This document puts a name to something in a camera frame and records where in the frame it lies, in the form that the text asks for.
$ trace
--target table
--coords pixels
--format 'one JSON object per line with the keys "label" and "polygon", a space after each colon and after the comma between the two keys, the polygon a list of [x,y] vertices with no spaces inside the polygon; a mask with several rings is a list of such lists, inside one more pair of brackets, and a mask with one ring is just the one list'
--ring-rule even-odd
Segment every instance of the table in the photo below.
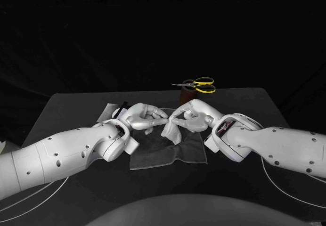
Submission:
{"label": "table", "polygon": [[[39,116],[23,147],[62,131],[91,127],[107,103],[129,105],[139,102],[158,107],[179,107],[179,90],[113,93],[55,94]],[[220,89],[198,98],[224,114],[243,113],[264,127],[289,124],[263,88]],[[306,221],[322,221],[326,209],[311,206],[286,196],[273,186],[263,171],[259,154],[250,153],[241,163],[207,149],[208,165],[176,161],[172,165],[130,170],[130,155],[123,153],[113,161],[97,160],[90,168],[71,176],[62,189],[45,204],[25,216],[3,225],[86,225],[109,211],[140,199],[165,194],[214,194],[238,198],[287,213]],[[326,185],[302,173],[267,165],[269,174],[293,196],[326,205]],[[22,204],[0,214],[0,221],[26,212],[54,193],[64,180]],[[42,186],[13,195],[3,206],[26,197]]]}

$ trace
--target towel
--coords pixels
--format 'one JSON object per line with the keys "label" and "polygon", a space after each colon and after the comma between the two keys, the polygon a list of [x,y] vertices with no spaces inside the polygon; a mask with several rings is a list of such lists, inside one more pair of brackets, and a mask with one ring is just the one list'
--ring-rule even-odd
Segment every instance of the towel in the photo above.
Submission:
{"label": "towel", "polygon": [[[175,109],[162,108],[171,116]],[[199,132],[191,132],[179,126],[182,133],[182,142],[175,145],[174,142],[162,137],[165,125],[155,126],[153,132],[146,135],[143,130],[133,131],[133,137],[140,146],[130,157],[130,169],[148,169],[158,166],[171,165],[176,160],[186,163],[205,163],[208,158]]]}

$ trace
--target white robotic arm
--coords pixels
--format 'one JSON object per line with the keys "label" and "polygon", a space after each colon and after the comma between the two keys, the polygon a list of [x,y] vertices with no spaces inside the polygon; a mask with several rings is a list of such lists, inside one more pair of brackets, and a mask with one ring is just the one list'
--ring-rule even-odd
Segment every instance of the white robotic arm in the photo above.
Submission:
{"label": "white robotic arm", "polygon": [[[156,119],[149,117],[153,114],[158,114]],[[130,129],[150,129],[168,123],[168,115],[143,103],[132,106],[124,115],[127,120],[110,119],[91,128],[61,132],[26,148],[2,154],[0,200],[81,172],[97,159],[113,161],[123,151],[133,154],[140,144],[130,136]]]}
{"label": "white robotic arm", "polygon": [[325,135],[282,127],[264,129],[246,115],[223,115],[199,100],[189,101],[174,115],[184,112],[186,120],[172,122],[192,131],[212,127],[205,146],[214,152],[223,151],[231,160],[241,162],[254,151],[274,166],[326,178]]}

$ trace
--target white cable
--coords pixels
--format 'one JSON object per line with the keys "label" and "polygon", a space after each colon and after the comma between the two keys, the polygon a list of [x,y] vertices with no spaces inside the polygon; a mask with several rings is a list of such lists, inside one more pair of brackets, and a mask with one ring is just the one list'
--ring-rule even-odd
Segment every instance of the white cable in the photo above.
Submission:
{"label": "white cable", "polygon": [[57,189],[57,191],[52,193],[52,195],[28,211],[28,212],[25,212],[23,214],[21,214],[19,216],[16,216],[16,217],[13,217],[13,218],[11,218],[11,219],[8,219],[8,220],[3,220],[3,221],[0,221],[0,223],[3,223],[3,222],[6,222],[6,221],[9,221],[9,220],[13,220],[13,219],[16,219],[16,218],[19,218],[22,215],[25,215],[26,213],[29,213],[32,210],[35,210],[48,200],[49,200],[49,198],[55,195],[55,193],[58,192],[58,190],[61,189],[61,187],[64,186],[64,184],[67,183],[67,180],[68,180],[68,178],[70,177],[67,177],[67,179],[65,179],[65,181],[64,181],[64,183],[62,183],[62,185],[60,186],[60,188]]}
{"label": "white cable", "polygon": [[0,210],[5,211],[6,209],[9,209],[11,207],[13,207],[15,205],[18,205],[22,201],[25,201],[28,198],[31,198],[35,194],[38,194],[44,189],[47,189],[55,182],[51,182],[42,189],[39,189],[32,195],[29,195],[25,199],[22,199],[21,201],[18,201],[13,205],[8,206],[6,208],[3,208]]}
{"label": "white cable", "polygon": [[322,181],[324,183],[326,183],[326,181],[325,181],[325,180],[322,180],[322,179],[316,178],[315,176],[312,176],[312,175],[309,175],[309,174],[308,174],[308,176],[309,176],[309,177],[312,177],[312,178],[315,178],[316,180]]}
{"label": "white cable", "polygon": [[[266,174],[267,174],[267,177],[269,177],[269,179],[270,179],[270,181],[272,181],[272,183],[273,183],[273,185],[277,187],[277,185],[276,185],[276,183],[273,182],[273,180],[272,180],[272,178],[270,178],[270,176],[269,176],[269,173],[267,173],[267,169],[266,169],[266,165],[264,165],[264,159],[263,159],[263,157],[262,157],[262,163],[263,163],[263,168],[264,168],[264,171],[266,171]],[[300,200],[300,199],[298,199],[296,197],[293,197],[292,195],[289,195],[279,187],[277,187],[277,189],[289,196],[289,197],[292,197],[293,199],[296,199],[298,201],[302,201],[302,202],[305,202],[306,204],[309,204],[309,205],[312,205],[312,206],[316,206],[316,207],[319,207],[319,208],[324,208],[324,209],[326,209],[326,207],[325,206],[319,206],[319,205],[315,205],[315,204],[312,204],[312,203],[309,203],[309,202],[306,202],[306,201],[303,201],[303,200]]]}

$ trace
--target scissors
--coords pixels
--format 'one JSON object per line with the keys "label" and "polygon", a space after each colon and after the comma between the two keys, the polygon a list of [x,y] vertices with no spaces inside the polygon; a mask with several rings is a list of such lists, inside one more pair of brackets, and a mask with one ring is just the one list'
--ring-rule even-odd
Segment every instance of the scissors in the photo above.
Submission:
{"label": "scissors", "polygon": [[175,86],[188,86],[197,89],[197,91],[202,93],[214,93],[215,92],[215,86],[212,86],[214,79],[210,77],[202,77],[197,79],[192,83],[186,84],[174,84]]}

